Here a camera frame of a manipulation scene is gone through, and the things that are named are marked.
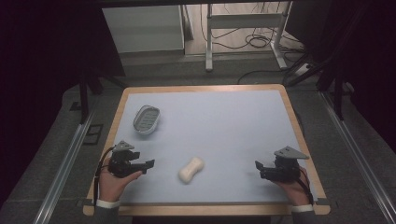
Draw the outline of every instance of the wooden floor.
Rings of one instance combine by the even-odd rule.
[[[212,7],[212,14],[250,14],[250,13],[279,13],[283,11],[285,7],[284,2],[271,2],[271,3],[237,3],[237,4],[214,4]],[[193,40],[185,41],[185,53],[187,55],[193,54],[204,54],[206,47],[206,15],[207,15],[207,5],[189,5],[187,6],[193,31]],[[268,51],[271,50],[266,42],[260,40],[253,40],[252,44],[255,46],[265,46],[264,48],[254,48],[251,45],[246,45],[246,37],[252,35],[264,35],[271,39],[271,36],[275,38],[275,32],[268,28],[247,28],[239,29],[228,35],[222,36],[231,32],[233,29],[221,29],[213,30],[212,38],[213,52],[251,52],[251,51]],[[283,33],[285,37],[294,39],[293,36]],[[297,41],[292,41],[287,38],[282,38],[280,41],[281,45],[291,48],[291,49],[301,49],[303,44]]]

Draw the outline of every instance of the soap dish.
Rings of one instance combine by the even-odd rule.
[[[134,129],[141,134],[150,134],[154,132],[160,118],[160,109],[143,105],[134,118]]]

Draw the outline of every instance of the bar of soap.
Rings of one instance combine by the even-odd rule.
[[[189,164],[187,164],[185,167],[183,167],[179,172],[178,172],[178,177],[180,178],[181,181],[184,183],[188,184],[194,177],[194,175],[202,170],[204,168],[204,161],[201,160],[198,157],[193,157]]]

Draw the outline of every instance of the human hand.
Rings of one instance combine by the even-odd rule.
[[[300,166],[300,170],[300,179],[307,187],[309,187],[308,175],[305,168]],[[310,204],[308,196],[306,195],[303,187],[301,187],[301,185],[296,181],[293,181],[292,183],[283,183],[278,181],[272,182],[280,186],[285,191],[292,205],[300,206]]]
[[[108,171],[110,158],[105,159],[99,179],[99,200],[114,203],[120,199],[125,187],[133,180],[136,180],[143,173],[141,171],[127,175],[124,178],[115,177]]]

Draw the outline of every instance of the gray carpet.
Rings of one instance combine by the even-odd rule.
[[[164,63],[160,61],[125,65],[127,77],[120,80],[130,86],[229,85],[254,70],[277,70],[272,54],[256,58],[234,55],[217,56],[214,71],[205,72],[201,58]],[[283,73],[255,73],[241,79],[240,84],[281,83]],[[293,88],[287,88],[291,103],[301,117],[305,141],[316,165],[319,178],[332,207],[323,223],[387,223],[367,188],[359,169],[335,128],[321,97],[315,91],[317,77],[311,77]],[[105,90],[100,96],[92,124],[103,124],[99,142],[83,145],[67,178],[60,200],[49,223],[87,223],[82,214],[84,200],[92,182],[100,154],[114,118],[122,89],[102,80]],[[0,212],[0,223],[32,223],[55,176],[64,153],[69,147],[80,119],[79,111],[70,111],[79,101],[78,88],[64,94],[58,118],[26,170],[18,186]],[[359,115],[348,97],[344,99],[346,123],[393,201],[396,196],[396,156],[371,126]],[[121,217],[120,223],[131,223],[131,217]],[[291,223],[290,217],[273,217],[272,223]]]

